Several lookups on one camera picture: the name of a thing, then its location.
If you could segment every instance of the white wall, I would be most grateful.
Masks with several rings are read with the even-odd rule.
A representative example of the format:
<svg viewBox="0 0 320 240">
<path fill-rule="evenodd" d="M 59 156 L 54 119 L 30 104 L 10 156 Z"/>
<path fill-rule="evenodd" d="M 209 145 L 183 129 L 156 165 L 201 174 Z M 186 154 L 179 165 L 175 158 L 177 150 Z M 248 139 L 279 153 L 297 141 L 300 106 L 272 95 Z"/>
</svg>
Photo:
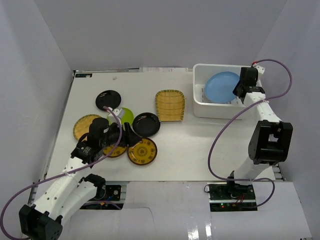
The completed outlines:
<svg viewBox="0 0 320 240">
<path fill-rule="evenodd" d="M 289 155 L 281 170 L 293 181 L 313 239 L 320 240 L 320 3 L 287 1 L 257 59 L 274 58 L 292 71 L 292 89 L 270 104 L 293 125 Z M 266 67 L 263 86 L 269 96 L 283 92 L 288 75 L 281 66 Z"/>
<path fill-rule="evenodd" d="M 73 70 L 249 64 L 286 0 L 35 0 Z"/>
<path fill-rule="evenodd" d="M 33 0 L 0 0 L 0 209 L 37 181 L 58 129 L 72 71 Z M 18 211 L 30 192 L 8 208 L 5 226 L 21 234 Z M 0 231 L 0 239 L 6 239 Z"/>
</svg>

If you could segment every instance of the white plastic bin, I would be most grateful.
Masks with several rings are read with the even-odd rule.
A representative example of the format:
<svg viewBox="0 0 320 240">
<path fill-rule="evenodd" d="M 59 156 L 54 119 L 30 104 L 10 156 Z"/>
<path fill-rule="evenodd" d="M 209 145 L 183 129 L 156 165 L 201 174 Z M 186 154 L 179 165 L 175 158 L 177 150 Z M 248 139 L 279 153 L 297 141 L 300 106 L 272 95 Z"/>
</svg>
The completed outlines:
<svg viewBox="0 0 320 240">
<path fill-rule="evenodd" d="M 231 119 L 245 108 L 237 97 L 231 102 L 220 104 L 206 98 L 204 88 L 207 81 L 215 74 L 233 72 L 240 76 L 240 65 L 196 64 L 193 66 L 193 113 L 198 118 Z M 237 119 L 246 119 L 247 112 Z"/>
</svg>

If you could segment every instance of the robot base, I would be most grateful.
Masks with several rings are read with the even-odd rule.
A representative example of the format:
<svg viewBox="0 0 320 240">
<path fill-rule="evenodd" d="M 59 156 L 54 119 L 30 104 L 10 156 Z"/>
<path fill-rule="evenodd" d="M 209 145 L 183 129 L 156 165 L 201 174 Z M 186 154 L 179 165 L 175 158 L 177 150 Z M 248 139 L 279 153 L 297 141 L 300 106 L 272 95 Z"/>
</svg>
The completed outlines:
<svg viewBox="0 0 320 240">
<path fill-rule="evenodd" d="M 254 207 L 257 203 L 252 185 L 243 186 L 229 181 L 228 183 L 208 184 L 204 190 L 209 194 L 211 212 L 244 212 L 258 210 Z"/>
</svg>

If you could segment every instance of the blue plate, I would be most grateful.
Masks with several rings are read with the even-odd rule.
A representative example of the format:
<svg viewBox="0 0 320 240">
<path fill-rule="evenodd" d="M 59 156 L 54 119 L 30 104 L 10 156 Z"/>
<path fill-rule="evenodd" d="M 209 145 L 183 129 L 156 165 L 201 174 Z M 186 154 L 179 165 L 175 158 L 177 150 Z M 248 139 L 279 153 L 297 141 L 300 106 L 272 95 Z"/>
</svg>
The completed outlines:
<svg viewBox="0 0 320 240">
<path fill-rule="evenodd" d="M 217 73 L 205 84 L 204 95 L 216 104 L 228 103 L 236 98 L 232 91 L 238 82 L 239 76 L 234 72 Z"/>
</svg>

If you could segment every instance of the yellow plate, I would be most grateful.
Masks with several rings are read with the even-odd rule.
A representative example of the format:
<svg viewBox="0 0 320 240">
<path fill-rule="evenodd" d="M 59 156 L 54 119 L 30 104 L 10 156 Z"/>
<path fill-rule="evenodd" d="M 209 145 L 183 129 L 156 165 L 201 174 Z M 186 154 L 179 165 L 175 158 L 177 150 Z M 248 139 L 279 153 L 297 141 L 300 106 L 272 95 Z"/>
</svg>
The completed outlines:
<svg viewBox="0 0 320 240">
<path fill-rule="evenodd" d="M 89 126 L 90 124 L 92 124 L 92 121 L 96 118 L 101 118 L 101 116 L 96 114 L 89 114 L 81 117 L 78 121 L 76 121 L 73 127 L 73 136 L 77 141 L 83 134 L 89 132 Z"/>
<path fill-rule="evenodd" d="M 114 146 L 115 146 L 115 145 L 111 145 L 111 146 L 106 147 L 106 148 L 103 150 L 103 154 L 104 154 L 104 155 L 107 155 L 108 153 L 110 153 L 110 151 L 114 148 Z M 124 154 L 126 150 L 127 150 L 127 147 L 118 146 L 118 147 L 111 153 L 111 155 L 108 156 L 108 158 L 116 158 L 116 157 L 119 157 L 119 156 L 121 156 L 122 154 Z"/>
<path fill-rule="evenodd" d="M 131 162 L 140 166 L 150 164 L 156 158 L 157 153 L 157 145 L 149 138 L 142 138 L 141 142 L 129 147 L 127 151 Z"/>
</svg>

